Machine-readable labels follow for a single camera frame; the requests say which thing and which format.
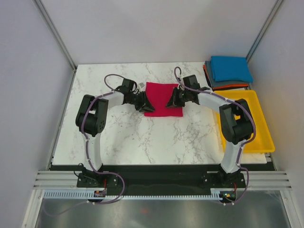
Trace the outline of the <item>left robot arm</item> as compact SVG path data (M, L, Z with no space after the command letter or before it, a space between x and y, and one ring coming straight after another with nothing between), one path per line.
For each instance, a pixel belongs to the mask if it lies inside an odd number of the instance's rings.
M92 171L87 180L94 187L99 187L104 182L100 143L108 110L124 104L133 105L140 113L155 111L146 93L138 89L138 84L123 78L122 84L112 88L109 93L99 96L85 95L76 115L76 126L84 138L85 167Z

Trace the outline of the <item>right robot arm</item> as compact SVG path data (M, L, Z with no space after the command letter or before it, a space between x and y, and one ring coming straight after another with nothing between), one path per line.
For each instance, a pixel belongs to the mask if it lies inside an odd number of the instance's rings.
M231 100L201 87L195 75L177 79L179 86L173 89L167 108L184 107L193 102L217 112L220 116L222 135L226 140L225 154L220 163L223 172L218 183L223 187L235 181L233 173L240 170L240 158L246 144L256 136L256 125L245 99Z

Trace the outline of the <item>red t-shirt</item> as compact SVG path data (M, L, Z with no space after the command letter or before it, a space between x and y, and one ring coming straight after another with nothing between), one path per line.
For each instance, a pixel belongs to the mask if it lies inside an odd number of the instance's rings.
M146 95L154 107L155 111L149 113L145 112L146 117L183 117L182 107L167 108L166 105L169 102L173 89L177 88L178 84L160 84L160 83L146 83Z

